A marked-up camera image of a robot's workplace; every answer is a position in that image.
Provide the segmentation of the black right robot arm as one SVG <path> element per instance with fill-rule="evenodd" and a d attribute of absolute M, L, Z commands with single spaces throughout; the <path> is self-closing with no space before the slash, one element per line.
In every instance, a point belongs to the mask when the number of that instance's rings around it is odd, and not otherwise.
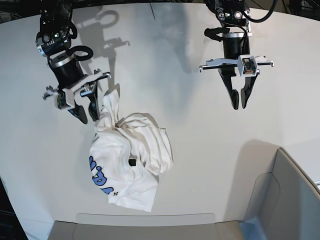
<path fill-rule="evenodd" d="M 52 97 L 57 109 L 68 111 L 87 124 L 85 109 L 76 103 L 75 95 L 89 99 L 89 115 L 94 122 L 97 121 L 100 114 L 99 81 L 109 78 L 111 74 L 100 69 L 90 75 L 83 72 L 80 63 L 91 59 L 94 52 L 88 46 L 72 46 L 72 40 L 78 37 L 77 28 L 72 22 L 74 3 L 73 0 L 40 1 L 40 27 L 35 44 L 58 82 L 56 88 L 47 86 L 42 98 L 46 100 Z"/>

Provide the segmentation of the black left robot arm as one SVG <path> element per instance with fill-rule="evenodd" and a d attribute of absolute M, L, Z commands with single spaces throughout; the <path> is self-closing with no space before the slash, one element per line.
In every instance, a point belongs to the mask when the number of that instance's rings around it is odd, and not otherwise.
<path fill-rule="evenodd" d="M 266 56 L 250 53 L 249 37 L 251 23 L 262 23 L 274 12 L 274 0 L 267 14 L 259 19 L 251 17 L 249 6 L 244 0 L 207 0 L 207 8 L 215 14 L 221 27 L 206 28 L 204 36 L 223 43 L 223 58 L 210 59 L 199 67 L 199 71 L 217 69 L 228 92 L 234 110 L 246 108 L 254 84 L 260 74 L 259 66 L 274 66 Z"/>

